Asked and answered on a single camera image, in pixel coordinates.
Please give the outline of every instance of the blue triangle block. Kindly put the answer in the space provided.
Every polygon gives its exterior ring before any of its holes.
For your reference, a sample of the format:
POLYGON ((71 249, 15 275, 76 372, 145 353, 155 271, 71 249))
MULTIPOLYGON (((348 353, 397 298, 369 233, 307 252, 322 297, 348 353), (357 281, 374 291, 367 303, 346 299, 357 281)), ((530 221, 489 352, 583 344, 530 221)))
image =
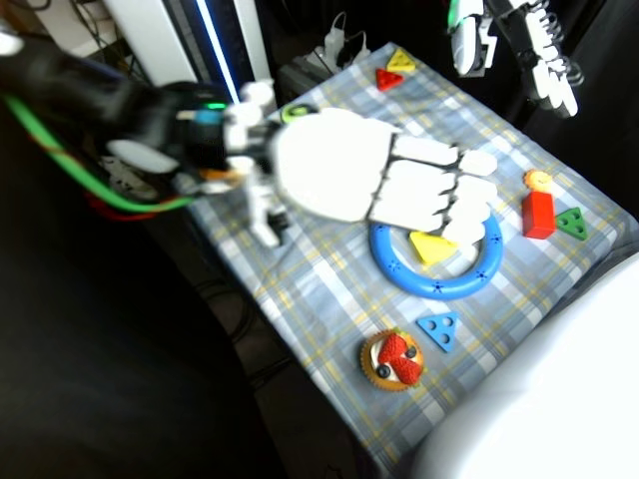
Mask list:
POLYGON ((445 352, 452 350, 452 343, 455 340, 455 330, 457 329, 457 320, 459 314, 456 312, 447 312, 446 314, 437 314, 435 316, 427 316, 417 320, 417 325, 435 341, 437 345, 445 352))

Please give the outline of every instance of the red triangle block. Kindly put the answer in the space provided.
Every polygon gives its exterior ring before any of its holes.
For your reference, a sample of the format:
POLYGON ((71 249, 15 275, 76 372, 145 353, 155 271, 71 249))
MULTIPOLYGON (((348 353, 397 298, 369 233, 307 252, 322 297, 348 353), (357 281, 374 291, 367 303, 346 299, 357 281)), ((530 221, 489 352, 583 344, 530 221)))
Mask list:
POLYGON ((375 75, 377 76, 377 87, 381 92, 385 92, 386 90, 390 90, 393 87, 396 87, 401 82, 403 82, 403 77, 401 75, 397 75, 396 73, 387 72, 382 68, 378 68, 375 71, 375 75))

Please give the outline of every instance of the robotic hand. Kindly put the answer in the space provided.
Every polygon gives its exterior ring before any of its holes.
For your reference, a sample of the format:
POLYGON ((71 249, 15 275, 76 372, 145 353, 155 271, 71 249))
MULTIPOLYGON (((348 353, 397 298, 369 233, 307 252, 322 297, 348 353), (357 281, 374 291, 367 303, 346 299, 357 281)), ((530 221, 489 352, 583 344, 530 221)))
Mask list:
POLYGON ((559 116, 574 117, 578 106, 572 88, 581 71, 563 56, 561 26, 549 13, 549 0, 457 0, 450 2, 448 32, 455 69, 462 77, 483 76, 492 66, 497 38, 488 35, 494 21, 522 71, 528 97, 559 116))
POLYGON ((245 85, 241 101, 227 105, 215 87, 140 85, 50 43, 0 33, 0 90, 13 96, 8 104, 28 129, 38 120, 29 114, 24 121, 21 102, 87 125, 139 170, 189 174, 197 184, 192 196, 243 188, 250 229, 269 247, 282 243, 287 227, 276 191, 334 220, 435 231, 461 243, 483 238, 488 202, 497 195, 479 178, 496 169, 482 152, 404 135, 340 109, 285 125, 269 121, 264 109, 274 92, 267 82, 245 85))

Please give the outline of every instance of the dark floor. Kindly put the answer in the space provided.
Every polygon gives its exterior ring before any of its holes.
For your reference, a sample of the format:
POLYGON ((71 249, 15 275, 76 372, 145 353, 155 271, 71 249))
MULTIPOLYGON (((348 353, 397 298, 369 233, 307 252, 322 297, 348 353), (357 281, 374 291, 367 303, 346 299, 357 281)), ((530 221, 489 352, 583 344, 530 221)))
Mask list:
MULTIPOLYGON (((203 259, 183 215, 161 215, 147 222, 148 230, 203 297, 215 295, 225 286, 204 281, 220 278, 220 272, 203 259)), ((242 316, 242 298, 225 293, 209 304, 225 329, 232 331, 242 316)), ((236 343, 236 351, 247 375, 289 356, 275 331, 260 318, 236 343)), ((257 388, 256 400, 292 479, 357 477, 355 454, 361 462, 361 451, 353 447, 345 424, 294 359, 257 388)))

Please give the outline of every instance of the table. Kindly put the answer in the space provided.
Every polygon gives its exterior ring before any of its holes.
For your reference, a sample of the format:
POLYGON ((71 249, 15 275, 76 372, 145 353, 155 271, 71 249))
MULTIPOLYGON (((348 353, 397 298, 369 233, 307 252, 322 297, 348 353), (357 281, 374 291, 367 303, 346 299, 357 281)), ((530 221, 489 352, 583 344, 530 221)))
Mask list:
MULTIPOLYGON (((617 251, 639 249, 639 226, 630 215, 422 63, 405 74, 402 85, 387 93, 378 91, 374 70, 385 66, 395 48, 388 44, 375 51, 298 103, 346 108, 414 135, 495 155, 499 168, 491 179, 499 185, 499 198, 491 206, 500 221, 505 256, 487 287, 450 302, 403 292, 374 264, 365 224, 340 224, 290 206, 288 241, 268 250, 247 229, 240 192, 190 206, 202 233, 384 475, 397 474, 401 458, 594 265, 605 265, 617 251), (558 213, 581 209, 587 241, 561 232, 549 240, 521 235, 520 204, 527 192, 522 177, 531 168, 554 177, 558 213), (446 354, 414 322, 450 310, 459 313, 460 321, 455 346, 446 354), (396 326, 419 342, 428 370, 418 387, 389 393, 368 382, 358 354, 366 338, 396 326)), ((439 272, 450 273, 464 261, 459 256, 440 266, 439 272)))

